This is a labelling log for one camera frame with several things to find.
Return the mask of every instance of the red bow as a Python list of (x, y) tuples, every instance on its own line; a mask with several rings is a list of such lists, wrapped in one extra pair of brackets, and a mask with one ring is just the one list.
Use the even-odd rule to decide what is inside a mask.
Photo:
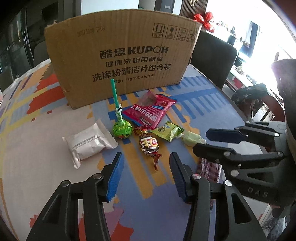
[(205, 29), (211, 33), (215, 31), (213, 25), (209, 23), (214, 21), (214, 16), (211, 12), (206, 12), (205, 18), (203, 18), (201, 14), (195, 14), (193, 20), (202, 23)]

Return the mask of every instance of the glass cabinet door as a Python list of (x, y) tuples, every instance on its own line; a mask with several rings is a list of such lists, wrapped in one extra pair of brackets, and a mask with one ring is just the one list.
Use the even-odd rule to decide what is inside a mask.
[(31, 68), (21, 24), (19, 12), (0, 36), (0, 67), (4, 71), (11, 66), (14, 78), (20, 77)]

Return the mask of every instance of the white snack packet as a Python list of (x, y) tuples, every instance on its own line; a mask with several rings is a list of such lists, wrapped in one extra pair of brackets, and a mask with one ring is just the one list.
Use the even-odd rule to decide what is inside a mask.
[(99, 153), (104, 148), (114, 149), (118, 146), (118, 143), (100, 119), (93, 126), (83, 131), (62, 138), (69, 146), (76, 169), (80, 167), (81, 160)]

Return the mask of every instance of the red plaid cloth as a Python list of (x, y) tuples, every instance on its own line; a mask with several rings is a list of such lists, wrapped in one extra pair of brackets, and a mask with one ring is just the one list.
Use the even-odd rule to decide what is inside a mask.
[[(213, 163), (202, 158), (200, 164), (197, 165), (196, 173), (206, 178), (209, 181), (218, 183), (221, 175), (222, 165), (218, 163)], [(211, 199), (210, 207), (213, 209), (214, 200)]]

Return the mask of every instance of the cardboard box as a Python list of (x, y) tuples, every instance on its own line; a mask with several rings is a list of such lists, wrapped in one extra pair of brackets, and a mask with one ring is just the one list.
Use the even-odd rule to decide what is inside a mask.
[(117, 94), (178, 84), (201, 24), (170, 13), (118, 10), (45, 28), (47, 51), (72, 108)]

